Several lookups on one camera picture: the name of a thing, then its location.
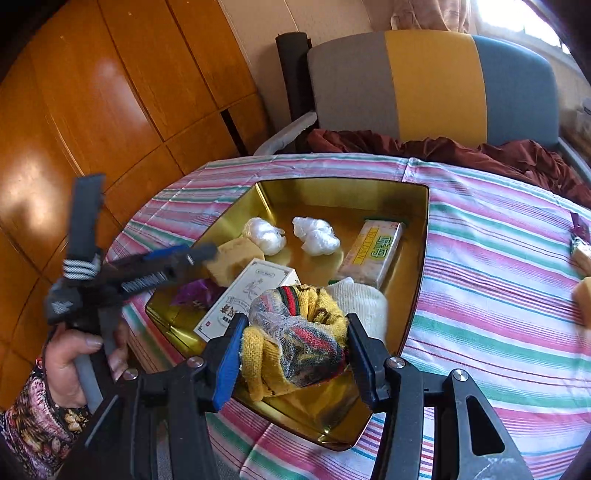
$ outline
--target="wooden cabinet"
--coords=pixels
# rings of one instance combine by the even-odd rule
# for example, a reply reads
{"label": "wooden cabinet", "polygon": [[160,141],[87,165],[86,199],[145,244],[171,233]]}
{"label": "wooden cabinet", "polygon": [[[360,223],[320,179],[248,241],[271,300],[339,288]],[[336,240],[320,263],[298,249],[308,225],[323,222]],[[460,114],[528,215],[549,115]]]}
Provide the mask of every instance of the wooden cabinet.
{"label": "wooden cabinet", "polygon": [[267,117],[215,0],[69,0],[0,83],[0,407],[47,334],[72,182],[106,174],[97,242],[107,250],[161,189],[249,152]]}

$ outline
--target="colorful sleeve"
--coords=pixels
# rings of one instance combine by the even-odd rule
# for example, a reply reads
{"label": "colorful sleeve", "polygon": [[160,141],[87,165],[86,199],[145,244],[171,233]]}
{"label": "colorful sleeve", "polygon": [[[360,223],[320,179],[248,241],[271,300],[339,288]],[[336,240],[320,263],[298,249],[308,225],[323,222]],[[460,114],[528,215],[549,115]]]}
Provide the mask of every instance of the colorful sleeve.
{"label": "colorful sleeve", "polygon": [[35,367],[14,405],[0,413],[0,434],[35,480],[60,467],[90,417],[84,408],[62,408],[51,400],[43,360]]}

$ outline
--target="pink striped fabric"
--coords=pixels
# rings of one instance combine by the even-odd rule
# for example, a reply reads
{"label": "pink striped fabric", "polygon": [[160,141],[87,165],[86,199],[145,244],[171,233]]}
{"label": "pink striped fabric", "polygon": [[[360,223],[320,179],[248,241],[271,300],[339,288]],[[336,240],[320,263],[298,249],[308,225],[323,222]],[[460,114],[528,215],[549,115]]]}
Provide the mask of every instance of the pink striped fabric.
{"label": "pink striped fabric", "polygon": [[[404,356],[423,371],[470,372],[537,479],[564,472],[590,431],[591,338],[571,300],[570,212],[591,212],[536,187],[416,159],[281,155],[206,165],[163,190],[129,222],[108,259],[190,245],[260,180],[390,179],[430,187],[427,258]],[[148,371],[182,360],[145,314],[149,295],[124,308],[131,345]],[[230,401],[209,426],[214,449],[251,479],[368,479],[384,418],[358,444],[331,452]],[[421,477],[433,464],[426,410]]]}

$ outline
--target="chair armrest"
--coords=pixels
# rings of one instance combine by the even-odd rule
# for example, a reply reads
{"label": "chair armrest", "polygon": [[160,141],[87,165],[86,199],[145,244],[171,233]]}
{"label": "chair armrest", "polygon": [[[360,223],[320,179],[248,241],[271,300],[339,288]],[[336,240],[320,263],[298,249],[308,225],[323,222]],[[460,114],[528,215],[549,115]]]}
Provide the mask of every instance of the chair armrest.
{"label": "chair armrest", "polygon": [[293,142],[300,133],[314,125],[317,120],[316,112],[305,113],[257,148],[255,155],[273,155]]}
{"label": "chair armrest", "polygon": [[558,149],[566,163],[573,167],[585,185],[591,188],[591,167],[585,159],[562,137],[558,139]]}

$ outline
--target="white box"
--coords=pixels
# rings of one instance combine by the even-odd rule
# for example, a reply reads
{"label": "white box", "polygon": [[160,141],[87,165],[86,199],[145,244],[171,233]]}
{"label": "white box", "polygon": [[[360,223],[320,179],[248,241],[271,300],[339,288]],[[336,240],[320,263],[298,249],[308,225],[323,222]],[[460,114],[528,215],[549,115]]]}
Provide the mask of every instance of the white box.
{"label": "white box", "polygon": [[277,287],[299,284],[300,279],[293,268],[255,258],[209,309],[194,332],[206,342],[220,337],[226,333],[235,313],[248,315],[252,301],[261,293]]}

